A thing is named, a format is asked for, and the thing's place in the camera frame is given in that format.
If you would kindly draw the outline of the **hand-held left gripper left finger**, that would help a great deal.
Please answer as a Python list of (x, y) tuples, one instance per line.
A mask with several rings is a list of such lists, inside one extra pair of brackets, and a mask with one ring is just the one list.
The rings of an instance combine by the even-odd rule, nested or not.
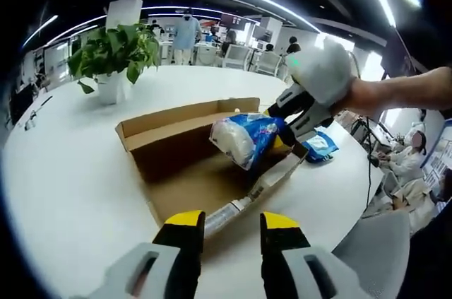
[(193, 298), (201, 274), (206, 214), (173, 215), (152, 242), (138, 244), (105, 272), (87, 298)]

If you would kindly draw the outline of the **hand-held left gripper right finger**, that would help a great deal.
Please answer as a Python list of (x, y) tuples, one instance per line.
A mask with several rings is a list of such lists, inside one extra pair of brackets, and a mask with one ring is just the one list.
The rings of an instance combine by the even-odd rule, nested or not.
[(260, 214), (261, 278), (267, 298), (368, 298), (359, 279), (331, 252), (312, 247), (298, 222)]

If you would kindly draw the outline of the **person's right hand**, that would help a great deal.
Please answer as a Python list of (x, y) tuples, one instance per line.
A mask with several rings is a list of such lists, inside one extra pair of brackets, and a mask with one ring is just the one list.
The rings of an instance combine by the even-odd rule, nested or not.
[(373, 117), (384, 109), (386, 86), (383, 81), (363, 81), (355, 78), (343, 99), (337, 102), (337, 111), (349, 110), (355, 114)]

